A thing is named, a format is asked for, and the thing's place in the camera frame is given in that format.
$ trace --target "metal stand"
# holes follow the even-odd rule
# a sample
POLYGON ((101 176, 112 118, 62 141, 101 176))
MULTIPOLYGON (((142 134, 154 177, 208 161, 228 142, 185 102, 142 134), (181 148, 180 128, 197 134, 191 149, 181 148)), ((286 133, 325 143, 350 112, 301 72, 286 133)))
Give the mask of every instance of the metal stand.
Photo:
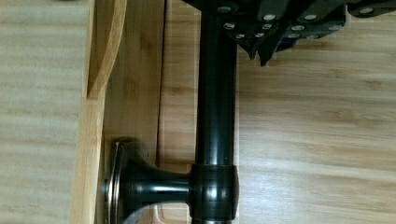
POLYGON ((147 163, 137 139, 116 141, 107 187, 108 224, 130 223, 136 212, 155 203, 187 203, 194 224, 225 224, 235 218, 236 44, 216 18, 203 13, 201 23, 195 164, 188 174, 166 172, 147 163))

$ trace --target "wooden edge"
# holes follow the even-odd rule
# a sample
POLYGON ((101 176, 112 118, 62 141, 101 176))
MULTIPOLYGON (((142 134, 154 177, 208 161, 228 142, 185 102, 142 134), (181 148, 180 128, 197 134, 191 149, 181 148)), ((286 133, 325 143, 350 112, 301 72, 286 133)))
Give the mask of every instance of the wooden edge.
POLYGON ((114 2, 114 11, 112 16, 110 33, 106 42, 105 54, 103 56, 103 59, 100 60, 101 64, 99 71, 92 72, 90 70, 88 76, 88 87, 86 90, 86 96, 88 98, 98 98, 99 92, 108 82, 120 47, 123 24, 125 21, 126 4, 126 0, 115 0, 114 2))
POLYGON ((82 99, 72 190, 70 223, 93 223, 102 147, 106 88, 97 99, 82 99))

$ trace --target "wooden surface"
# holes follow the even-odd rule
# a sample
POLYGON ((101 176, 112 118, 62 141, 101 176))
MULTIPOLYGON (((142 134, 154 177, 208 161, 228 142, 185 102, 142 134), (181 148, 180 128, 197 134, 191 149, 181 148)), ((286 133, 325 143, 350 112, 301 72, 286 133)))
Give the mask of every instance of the wooden surface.
MULTIPOLYGON (((199 13, 169 0, 161 164, 194 159, 199 13)), ((344 31, 301 41, 266 67, 239 50, 234 223, 395 223, 396 14, 348 18, 344 31)), ((190 220, 184 204, 159 223, 190 220)))
POLYGON ((68 223, 88 1, 0 3, 0 223, 68 223))
MULTIPOLYGON (((111 34, 117 29, 108 24, 115 11, 123 11, 117 7, 106 1, 96 2, 89 80, 99 84, 89 81, 88 98, 83 101, 71 223, 105 223, 104 186, 112 140, 122 136, 139 138, 148 147, 150 161, 155 162, 164 2, 128 2, 119 32, 120 49, 114 44, 118 36, 111 34), (111 58, 106 59, 108 52, 118 52, 114 66, 111 58)), ((141 221, 149 221, 151 216, 148 210, 141 221)))

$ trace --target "black pipe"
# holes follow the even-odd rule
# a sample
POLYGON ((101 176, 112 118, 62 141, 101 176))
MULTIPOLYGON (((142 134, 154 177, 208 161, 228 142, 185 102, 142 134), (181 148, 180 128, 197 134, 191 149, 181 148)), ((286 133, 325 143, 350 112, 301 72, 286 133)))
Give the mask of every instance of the black pipe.
POLYGON ((195 162, 233 164, 236 43, 202 14, 195 162))
POLYGON ((235 218, 239 194, 233 165, 236 44, 221 29, 216 18, 202 14, 195 164, 188 174, 166 172, 144 160, 147 154, 138 150, 143 148, 138 140, 118 144, 118 215, 132 217, 150 204, 179 202, 189 205, 192 224, 230 224, 235 218))

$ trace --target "wooden board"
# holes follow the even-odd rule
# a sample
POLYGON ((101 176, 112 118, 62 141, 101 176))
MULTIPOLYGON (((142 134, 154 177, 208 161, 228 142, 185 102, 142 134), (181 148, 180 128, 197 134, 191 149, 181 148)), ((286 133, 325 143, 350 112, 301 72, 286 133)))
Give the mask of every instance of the wooden board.
POLYGON ((98 21, 93 0, 0 4, 0 223, 93 223, 100 165, 120 134, 155 161, 164 2, 128 5, 107 89, 125 2, 97 1, 98 21))
MULTIPOLYGON (((194 160, 199 12, 169 0, 161 162, 194 160)), ((396 14, 348 18, 345 30, 301 41, 266 67, 238 54, 234 223, 395 223, 396 14)), ((157 223, 190 222, 187 205, 157 223)))
POLYGON ((68 223, 89 2, 0 3, 0 223, 68 223))
MULTIPOLYGON (((118 15, 117 11, 123 11, 119 9, 122 5, 117 1, 113 5, 96 2, 88 98, 83 102, 82 116, 85 117, 80 123, 71 223, 105 222, 105 184, 112 140, 122 136, 139 138, 148 147, 150 161, 155 162, 164 2, 134 0, 125 6, 125 23, 120 26, 120 21, 111 22, 111 19, 118 15)), ((148 210, 141 220, 149 219, 148 210)))

